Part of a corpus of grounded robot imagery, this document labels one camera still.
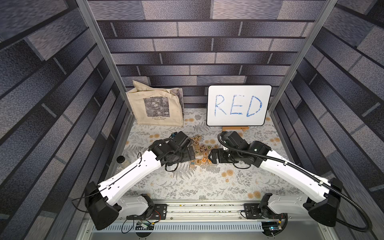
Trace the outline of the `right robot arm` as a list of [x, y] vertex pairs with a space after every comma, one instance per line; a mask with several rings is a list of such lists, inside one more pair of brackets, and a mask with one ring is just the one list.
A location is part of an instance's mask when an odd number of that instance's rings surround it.
[[218, 140], [223, 148], [213, 149], [208, 159], [214, 163], [237, 164], [245, 163], [268, 171], [290, 183], [302, 194], [296, 196], [278, 196], [265, 194], [259, 204], [260, 213], [267, 218], [277, 214], [308, 215], [316, 222], [334, 227], [341, 197], [326, 188], [327, 184], [341, 191], [340, 180], [330, 180], [310, 173], [298, 165], [284, 159], [268, 145], [253, 141], [247, 143], [237, 132], [222, 132]]

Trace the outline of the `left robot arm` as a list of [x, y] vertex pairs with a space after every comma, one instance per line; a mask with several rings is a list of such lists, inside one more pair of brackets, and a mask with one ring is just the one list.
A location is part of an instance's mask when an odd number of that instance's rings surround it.
[[138, 159], [115, 176], [85, 188], [85, 207], [98, 231], [118, 218], [148, 219], [155, 204], [146, 194], [123, 200], [124, 194], [150, 173], [168, 166], [195, 159], [192, 139], [185, 133], [173, 133], [169, 138], [154, 141]]

